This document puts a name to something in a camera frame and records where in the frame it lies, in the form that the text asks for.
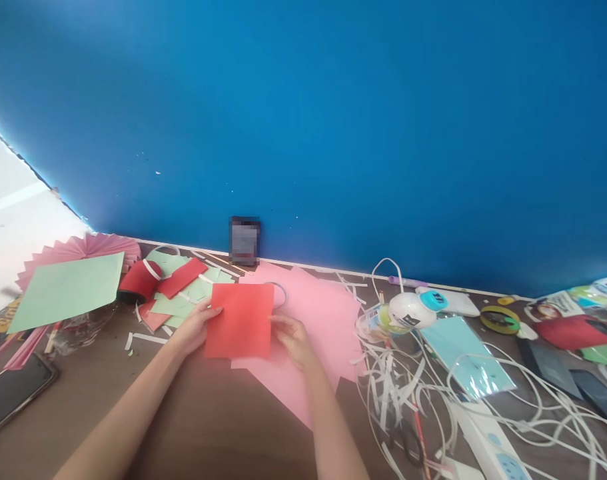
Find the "clear plastic bag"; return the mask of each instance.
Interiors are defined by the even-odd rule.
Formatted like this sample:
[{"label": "clear plastic bag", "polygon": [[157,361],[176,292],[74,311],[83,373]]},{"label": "clear plastic bag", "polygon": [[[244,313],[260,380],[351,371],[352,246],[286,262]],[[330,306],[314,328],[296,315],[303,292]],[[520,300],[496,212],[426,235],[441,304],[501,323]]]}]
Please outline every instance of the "clear plastic bag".
[{"label": "clear plastic bag", "polygon": [[112,319],[118,307],[117,302],[112,302],[64,320],[53,340],[55,351],[65,356],[92,344],[103,326]]}]

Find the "white wall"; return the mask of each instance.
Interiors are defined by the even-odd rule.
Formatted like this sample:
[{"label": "white wall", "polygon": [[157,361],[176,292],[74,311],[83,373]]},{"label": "white wall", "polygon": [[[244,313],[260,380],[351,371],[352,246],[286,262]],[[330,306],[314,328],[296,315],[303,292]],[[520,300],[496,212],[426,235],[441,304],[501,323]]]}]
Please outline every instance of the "white wall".
[{"label": "white wall", "polygon": [[0,140],[0,310],[19,293],[14,283],[24,270],[23,262],[56,240],[89,231],[68,207],[47,189],[16,202],[18,191],[40,180],[30,168]]}]

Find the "black phone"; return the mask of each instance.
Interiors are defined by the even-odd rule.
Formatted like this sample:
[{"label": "black phone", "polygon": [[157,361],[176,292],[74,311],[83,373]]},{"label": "black phone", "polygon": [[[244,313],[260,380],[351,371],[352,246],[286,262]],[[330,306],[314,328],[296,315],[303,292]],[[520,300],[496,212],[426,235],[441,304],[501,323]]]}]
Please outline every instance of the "black phone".
[{"label": "black phone", "polygon": [[21,370],[0,373],[0,428],[59,376],[59,371],[33,353]]},{"label": "black phone", "polygon": [[256,217],[230,218],[230,261],[254,267],[258,263],[261,222]]},{"label": "black phone", "polygon": [[607,386],[587,370],[570,370],[570,372],[576,386],[583,393],[583,398],[601,417],[607,419]]}]

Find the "purple marker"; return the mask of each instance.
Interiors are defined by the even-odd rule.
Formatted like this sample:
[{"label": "purple marker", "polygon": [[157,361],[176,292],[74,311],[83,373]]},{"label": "purple marker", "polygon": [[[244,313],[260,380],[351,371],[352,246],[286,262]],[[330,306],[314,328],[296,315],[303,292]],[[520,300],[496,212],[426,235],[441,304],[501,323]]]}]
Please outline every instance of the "purple marker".
[{"label": "purple marker", "polygon": [[[404,287],[417,288],[417,287],[427,287],[427,282],[422,282],[421,280],[412,280],[412,279],[402,279]],[[388,283],[392,283],[392,285],[398,285],[398,277],[388,277]]]}]

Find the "wooden desk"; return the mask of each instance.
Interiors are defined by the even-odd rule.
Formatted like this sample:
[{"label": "wooden desk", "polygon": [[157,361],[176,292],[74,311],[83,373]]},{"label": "wooden desk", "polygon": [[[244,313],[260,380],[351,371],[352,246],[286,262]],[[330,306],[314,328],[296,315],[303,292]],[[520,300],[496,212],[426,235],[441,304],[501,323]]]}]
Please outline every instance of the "wooden desk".
[{"label": "wooden desk", "polygon": [[[332,278],[326,274],[316,275]],[[362,281],[360,277],[346,280]],[[385,292],[386,298],[398,291],[398,287],[384,281],[377,281],[377,287]],[[358,294],[369,305],[374,305],[371,288],[358,288]],[[495,297],[473,295],[472,298],[479,308],[487,305],[485,299],[496,303]],[[521,305],[511,308],[522,314]],[[483,331],[477,319],[468,322],[482,339],[520,359],[513,338]],[[128,357],[124,346],[130,331],[146,333],[128,309],[120,309],[94,344],[68,357],[56,358],[60,378],[0,431],[0,479],[46,480],[54,476],[159,350],[160,345],[156,343],[134,340],[135,353]],[[0,368],[12,353],[7,352],[0,360]],[[573,367],[594,370],[592,364],[569,355],[567,360]],[[512,378],[524,385],[518,392],[534,401],[524,378],[520,374]],[[396,475],[374,442],[356,385],[342,379],[336,396],[370,477],[395,480]],[[448,436],[447,415],[440,401],[436,403],[436,408],[443,413]],[[515,419],[531,417],[533,412],[507,393],[495,395],[493,403],[506,416]],[[603,438],[607,454],[607,430],[595,422],[590,424],[597,437]],[[428,454],[433,455],[440,446],[434,419],[426,420],[424,432]],[[537,448],[526,445],[511,433],[508,437],[519,456],[533,466],[560,479],[586,477],[587,460],[580,460],[560,447]],[[399,455],[399,449],[393,453],[408,479],[420,478],[419,472]],[[455,457],[478,467],[461,434]],[[230,370],[229,361],[206,360],[200,353],[189,358],[179,371],[128,475],[130,479],[154,480],[315,477],[312,433],[249,372]],[[605,479],[607,475],[601,471],[600,478]]]}]

